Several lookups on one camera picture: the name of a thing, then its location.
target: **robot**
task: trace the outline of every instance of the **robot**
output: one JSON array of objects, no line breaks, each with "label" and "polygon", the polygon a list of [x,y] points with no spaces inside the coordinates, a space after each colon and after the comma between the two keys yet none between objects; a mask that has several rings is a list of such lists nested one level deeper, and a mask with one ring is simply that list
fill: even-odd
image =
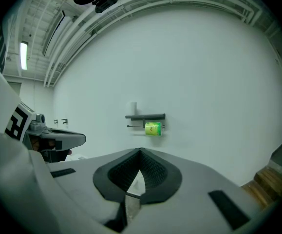
[{"label": "robot", "polygon": [[86,142],[83,134],[47,127],[45,116],[37,114],[22,101],[13,112],[5,133],[22,142],[29,150],[34,150],[32,142],[37,141],[36,151],[49,163],[64,161],[71,148]]},{"label": "robot", "polygon": [[[126,191],[139,170],[146,191],[127,224]],[[46,163],[41,153],[2,134],[0,201],[37,234],[250,233],[246,228],[260,213],[242,188],[197,162],[134,148]]]}]

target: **wooden floor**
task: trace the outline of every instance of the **wooden floor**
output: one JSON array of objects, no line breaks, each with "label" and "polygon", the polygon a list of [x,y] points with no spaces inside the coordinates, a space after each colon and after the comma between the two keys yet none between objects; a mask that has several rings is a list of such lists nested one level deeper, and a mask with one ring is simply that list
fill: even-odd
[{"label": "wooden floor", "polygon": [[282,175],[266,166],[256,173],[254,180],[242,188],[265,208],[282,198]]}]

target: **white wall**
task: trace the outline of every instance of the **white wall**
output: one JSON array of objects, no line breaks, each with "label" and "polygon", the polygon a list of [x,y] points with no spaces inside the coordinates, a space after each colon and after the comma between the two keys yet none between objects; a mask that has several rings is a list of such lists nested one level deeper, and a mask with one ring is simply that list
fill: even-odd
[{"label": "white wall", "polygon": [[5,76],[7,81],[21,83],[19,97],[37,114],[44,114],[48,127],[54,127],[53,88],[43,82]]},{"label": "white wall", "polygon": [[[162,137],[127,128],[125,106],[166,113]],[[202,9],[142,14],[100,35],[54,92],[88,157],[145,147],[206,164],[238,185],[282,144],[282,72],[266,37]]]}]

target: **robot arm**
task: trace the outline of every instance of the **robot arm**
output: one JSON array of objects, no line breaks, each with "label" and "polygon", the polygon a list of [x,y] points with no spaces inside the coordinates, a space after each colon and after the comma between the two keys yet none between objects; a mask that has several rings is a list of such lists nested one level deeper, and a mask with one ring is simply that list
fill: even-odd
[{"label": "robot arm", "polygon": [[[86,142],[86,136],[62,129],[49,128],[43,114],[36,114],[22,101],[15,109],[5,133],[22,142],[27,149],[41,153],[44,161],[64,161],[71,148]],[[32,140],[38,141],[38,149]]]}]

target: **ceiling pipe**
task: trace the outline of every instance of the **ceiling pipe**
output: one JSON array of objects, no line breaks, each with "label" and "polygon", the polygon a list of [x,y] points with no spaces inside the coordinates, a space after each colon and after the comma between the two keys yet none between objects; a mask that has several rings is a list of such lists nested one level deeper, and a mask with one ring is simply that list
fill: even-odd
[{"label": "ceiling pipe", "polygon": [[[131,1],[131,0],[120,0],[120,1],[118,1],[118,3],[116,3],[116,4],[114,4],[113,6],[111,6],[109,9],[107,9],[106,11],[104,11],[101,15],[99,15],[99,16],[102,16],[102,15],[104,15],[105,13],[107,13],[108,11],[111,11],[111,10],[113,10],[113,9],[115,9],[115,8],[117,8],[117,7],[119,7],[119,6],[121,6],[121,5],[123,5],[123,4],[125,4],[125,3],[127,3],[127,2],[129,2],[129,1]],[[252,17],[253,17],[253,14],[254,14],[254,11],[253,11],[253,9],[251,8],[251,7],[249,7],[248,5],[246,5],[245,3],[243,3],[243,2],[241,2],[241,1],[239,1],[239,0],[228,0],[228,1],[230,1],[230,2],[233,2],[234,4],[237,4],[237,5],[239,5],[239,6],[241,6],[241,7],[243,7],[243,8],[245,8],[245,9],[247,9],[247,10],[249,10],[250,11],[250,13],[249,13],[249,16],[248,16],[248,18],[247,18],[247,23],[252,19]],[[47,70],[47,73],[46,73],[46,77],[45,77],[45,80],[44,80],[44,83],[43,83],[43,85],[45,86],[46,85],[46,83],[47,83],[47,79],[48,79],[48,75],[49,75],[49,73],[50,73],[50,71],[51,71],[51,67],[52,67],[52,65],[53,65],[53,63],[54,63],[54,61],[56,60],[56,57],[58,56],[58,54],[59,54],[59,52],[60,52],[60,50],[61,50],[61,48],[62,48],[62,46],[63,46],[63,44],[64,44],[64,42],[68,39],[68,37],[69,37],[69,35],[75,30],[75,28],[78,26],[78,24],[81,22],[81,21],[83,21],[91,12],[93,12],[94,11],[94,8],[93,8],[93,6],[91,6],[91,7],[89,7],[84,13],[82,13],[81,14],[81,16],[73,23],[73,25],[69,28],[69,30],[66,32],[66,34],[65,34],[65,36],[63,37],[63,39],[61,40],[61,42],[59,43],[59,45],[57,46],[57,48],[56,48],[56,50],[55,50],[55,52],[54,52],[54,54],[53,54],[53,56],[51,57],[51,60],[50,60],[50,64],[49,64],[49,66],[48,66],[48,70]],[[80,32],[82,32],[83,30],[83,27],[85,26],[85,25],[83,25],[80,29],[79,29],[79,31]]]},{"label": "ceiling pipe", "polygon": [[[104,19],[102,19],[101,21],[98,21],[97,24],[95,24],[92,29],[95,29],[97,27],[98,24],[103,23],[105,20],[108,20],[109,18],[112,18],[112,16],[115,16],[115,14],[118,13],[117,10],[112,11],[110,14],[108,14],[108,17],[105,17]],[[92,30],[91,31],[87,31],[85,34],[83,34],[77,42],[75,42],[73,44],[73,46],[69,49],[68,54],[65,55],[65,58],[61,61],[61,63],[66,63],[69,59],[66,59],[70,56],[70,53],[75,53],[78,49],[74,50],[74,48],[77,46],[78,42],[81,41],[83,38],[85,38],[88,34],[90,34],[90,37],[92,37]]]},{"label": "ceiling pipe", "polygon": [[[177,3],[177,4],[174,4],[174,5],[172,5],[172,6],[175,6],[175,5],[180,5],[180,6],[183,6],[183,4],[181,4],[181,3]],[[203,4],[194,4],[194,7],[202,7],[202,8],[209,8],[208,6],[206,7],[206,6],[202,6]],[[219,10],[221,10],[221,11],[226,11],[226,10],[224,10],[222,7],[220,7],[220,6],[217,6],[217,5],[214,5],[214,4],[211,4],[212,5],[212,7],[211,8],[216,8],[216,9],[219,9]],[[242,16],[243,18],[241,19],[242,20],[242,22],[244,22],[244,20],[246,19],[246,16],[244,16],[243,14],[239,14],[239,12],[237,12],[237,14],[239,15],[239,16]],[[69,65],[69,63],[76,57],[76,55],[91,41],[91,40],[93,40],[95,37],[96,37],[96,34],[94,34],[93,36],[92,36],[90,39],[87,39],[87,41],[86,42],[84,42],[78,49],[77,49],[77,51],[76,52],[74,52],[74,55],[70,58],[70,59],[68,59],[68,60],[66,60],[66,58],[64,58],[63,60],[62,60],[62,62],[61,63],[65,63],[65,61],[67,61],[67,64],[64,66],[64,68],[63,68],[63,70],[61,70],[61,71],[55,71],[55,72],[58,72],[58,73],[60,73],[59,74],[59,76],[62,74],[62,72],[64,72],[64,70],[65,70],[65,68]],[[68,54],[66,55],[67,57],[69,56],[69,54],[72,52],[72,51],[74,51],[74,47],[76,46],[76,44],[77,44],[77,42],[73,45],[73,47],[69,50],[69,52],[68,52]]]},{"label": "ceiling pipe", "polygon": [[250,26],[254,26],[254,24],[256,23],[256,21],[259,19],[259,17],[262,15],[262,10],[259,10],[253,17]]},{"label": "ceiling pipe", "polygon": [[[51,83],[51,80],[52,80],[53,75],[54,75],[54,71],[57,69],[58,64],[60,63],[60,61],[62,60],[62,58],[64,58],[64,56],[66,55],[66,53],[68,52],[68,50],[70,49],[70,47],[73,45],[73,42],[74,42],[75,40],[77,40],[78,37],[81,36],[82,32],[83,32],[86,28],[88,28],[93,22],[95,22],[98,18],[100,18],[101,16],[103,16],[103,15],[106,14],[107,12],[109,12],[109,11],[111,11],[111,10],[113,10],[113,9],[115,9],[115,8],[117,8],[117,7],[119,7],[119,6],[123,5],[123,4],[125,4],[125,3],[127,3],[127,2],[130,2],[130,1],[132,1],[132,0],[120,0],[120,1],[118,1],[118,3],[114,4],[114,5],[111,6],[109,9],[105,10],[103,13],[94,15],[92,18],[90,18],[90,19],[73,35],[73,37],[72,37],[72,38],[69,40],[69,42],[65,45],[64,49],[62,50],[61,54],[59,55],[59,57],[58,57],[58,59],[57,59],[55,65],[54,65],[54,68],[53,68],[53,70],[52,70],[52,73],[51,73],[51,75],[50,75],[50,78],[49,78],[47,87],[49,87],[49,85],[50,85],[50,83]],[[250,11],[250,13],[249,13],[249,15],[248,15],[248,17],[247,17],[247,20],[246,20],[247,23],[252,19],[253,14],[254,14],[254,11],[253,11],[252,8],[250,8],[248,5],[244,4],[243,2],[241,2],[241,1],[239,1],[239,0],[228,0],[228,1],[230,1],[230,2],[232,2],[232,3],[234,3],[234,4],[237,4],[237,5],[239,5],[239,6],[243,7],[243,8],[245,8],[246,10]],[[63,42],[63,40],[60,42],[59,46],[57,47],[56,52],[59,52],[59,50],[60,50],[60,45],[62,45],[62,44],[61,44],[62,42]],[[47,74],[46,74],[46,77],[45,77],[44,84],[46,84],[47,77],[48,77],[48,75],[49,75],[49,73],[50,73],[52,64],[53,64],[53,62],[54,62],[53,59],[54,59],[54,58],[51,58],[51,62],[50,62],[50,65],[49,65],[49,67],[48,67],[48,71],[47,71]]]},{"label": "ceiling pipe", "polygon": [[38,6],[37,6],[37,8],[36,8],[36,10],[35,10],[35,13],[34,13],[34,15],[33,15],[33,19],[32,19],[32,22],[31,22],[31,24],[30,24],[30,27],[29,27],[29,33],[28,33],[28,35],[30,35],[30,32],[32,31],[33,23],[34,23],[34,20],[35,20],[35,17],[36,17],[36,14],[37,14],[37,11],[38,11],[38,9],[39,9],[39,6],[40,6],[41,2],[42,2],[42,0],[39,1]]},{"label": "ceiling pipe", "polygon": [[148,3],[144,6],[141,6],[139,8],[136,8],[134,10],[131,10],[127,13],[125,13],[124,15],[116,18],[115,20],[113,20],[112,22],[108,23],[107,25],[105,25],[103,28],[101,28],[97,33],[95,33],[93,36],[91,36],[85,43],[83,43],[83,45],[75,52],[75,54],[69,59],[69,61],[67,62],[67,64],[65,65],[65,67],[62,69],[62,71],[60,72],[60,74],[58,75],[56,81],[53,84],[53,87],[56,85],[57,81],[59,80],[60,76],[62,75],[62,73],[65,71],[65,69],[68,67],[68,65],[73,61],[73,59],[80,53],[80,51],[87,45],[89,44],[96,36],[98,36],[102,31],[106,30],[108,27],[112,26],[114,23],[122,20],[124,17],[127,17],[128,15],[131,15],[133,13],[136,13],[138,11],[141,11],[143,9],[147,9],[147,8],[151,8],[154,6],[158,6],[158,5],[163,5],[163,4],[172,4],[174,2],[200,2],[200,3],[208,3],[208,4],[213,4],[213,5],[217,5],[220,7],[223,7],[235,14],[237,14],[238,16],[244,17],[245,16],[243,14],[241,14],[240,12],[238,12],[237,10],[230,8],[224,4],[218,3],[218,2],[210,2],[208,0],[163,0],[163,1],[158,1],[158,2],[153,2],[153,3]]},{"label": "ceiling pipe", "polygon": [[32,54],[33,54],[35,39],[36,39],[36,35],[37,35],[37,31],[38,31],[39,25],[40,25],[40,23],[41,23],[41,20],[42,20],[42,18],[43,18],[44,13],[45,13],[45,11],[47,10],[47,8],[48,8],[48,6],[49,6],[49,4],[50,4],[51,1],[52,1],[52,0],[49,0],[49,1],[48,1],[47,5],[44,7],[44,10],[43,10],[43,12],[42,12],[42,14],[41,14],[41,16],[40,16],[40,18],[39,18],[39,21],[38,21],[38,24],[37,24],[37,27],[36,27],[36,30],[35,30],[35,33],[34,33],[33,43],[32,43],[32,46],[31,46],[31,50],[30,50],[30,55],[29,55],[29,57],[31,57]]},{"label": "ceiling pipe", "polygon": [[65,3],[66,1],[67,1],[67,0],[62,0],[61,5],[60,5],[59,8],[57,9],[58,11],[61,10],[61,8],[63,7],[63,5],[64,5],[64,3]]},{"label": "ceiling pipe", "polygon": [[4,77],[14,77],[14,78],[19,78],[19,79],[43,81],[43,80],[41,80],[41,79],[35,79],[35,78],[24,77],[24,76],[13,76],[13,75],[3,75],[3,76],[4,76]]},{"label": "ceiling pipe", "polygon": [[[61,9],[61,7],[63,6],[63,4],[65,3],[65,1],[66,0],[62,0],[62,2],[61,2],[61,4],[60,4],[60,6],[59,6],[59,8],[57,9],[58,11],[60,11],[60,9]],[[42,60],[41,58],[40,58],[40,56],[37,56],[37,59],[36,59],[36,63],[35,63],[35,70],[38,68],[38,62],[46,62],[46,65],[48,65],[49,64],[49,60],[48,60],[48,58],[46,59],[46,60]]]}]

